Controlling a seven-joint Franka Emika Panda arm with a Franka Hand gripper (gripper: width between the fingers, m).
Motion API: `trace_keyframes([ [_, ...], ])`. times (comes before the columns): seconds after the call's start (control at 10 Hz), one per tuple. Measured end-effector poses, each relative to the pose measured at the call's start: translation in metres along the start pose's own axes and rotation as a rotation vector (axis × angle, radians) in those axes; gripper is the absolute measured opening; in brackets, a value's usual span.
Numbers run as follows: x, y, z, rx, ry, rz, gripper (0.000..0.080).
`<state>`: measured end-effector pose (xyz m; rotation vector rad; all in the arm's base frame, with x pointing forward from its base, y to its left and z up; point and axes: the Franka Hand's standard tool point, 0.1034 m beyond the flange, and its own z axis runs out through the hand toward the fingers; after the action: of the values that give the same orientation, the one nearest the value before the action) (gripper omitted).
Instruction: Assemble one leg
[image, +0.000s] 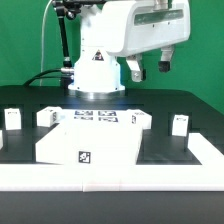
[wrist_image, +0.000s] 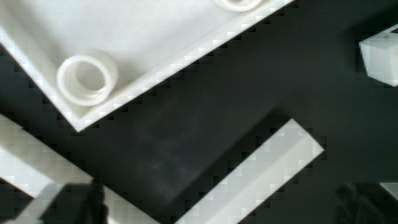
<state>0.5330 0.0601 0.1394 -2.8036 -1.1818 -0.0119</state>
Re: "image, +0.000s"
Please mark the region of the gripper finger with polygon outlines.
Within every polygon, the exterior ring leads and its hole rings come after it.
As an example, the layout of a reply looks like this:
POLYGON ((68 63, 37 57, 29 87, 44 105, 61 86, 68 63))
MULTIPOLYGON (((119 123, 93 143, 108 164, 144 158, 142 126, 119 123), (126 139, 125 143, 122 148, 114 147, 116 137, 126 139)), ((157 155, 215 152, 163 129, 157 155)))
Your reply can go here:
POLYGON ((134 82, 144 81, 146 78, 146 70, 142 65, 142 55, 135 54, 128 56, 126 62, 131 70, 131 78, 134 82))
POLYGON ((174 54, 174 46, 169 45, 161 48, 161 58, 158 62, 160 72, 167 73, 171 69, 171 60, 174 54))

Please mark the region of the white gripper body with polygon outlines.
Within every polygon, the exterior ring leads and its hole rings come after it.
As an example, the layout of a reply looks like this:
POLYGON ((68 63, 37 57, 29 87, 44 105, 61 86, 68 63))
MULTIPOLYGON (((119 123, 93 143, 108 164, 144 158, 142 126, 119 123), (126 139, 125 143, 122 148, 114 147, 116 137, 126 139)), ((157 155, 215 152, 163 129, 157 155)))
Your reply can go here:
POLYGON ((188 0, 158 9, 155 0, 110 1, 104 5, 104 47, 126 57, 186 41, 190 36, 188 0))

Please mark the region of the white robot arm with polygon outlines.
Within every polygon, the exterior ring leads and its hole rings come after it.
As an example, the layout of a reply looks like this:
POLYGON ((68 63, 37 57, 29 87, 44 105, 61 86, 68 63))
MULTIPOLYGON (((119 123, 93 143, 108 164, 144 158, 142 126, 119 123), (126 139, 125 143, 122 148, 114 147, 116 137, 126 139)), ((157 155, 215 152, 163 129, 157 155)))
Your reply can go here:
POLYGON ((144 52, 159 49, 159 70, 168 72, 174 45, 189 36, 189 0, 110 0, 102 8, 86 3, 81 8, 80 57, 68 90, 87 99, 123 96, 119 57, 126 59, 132 80, 141 82, 144 52))

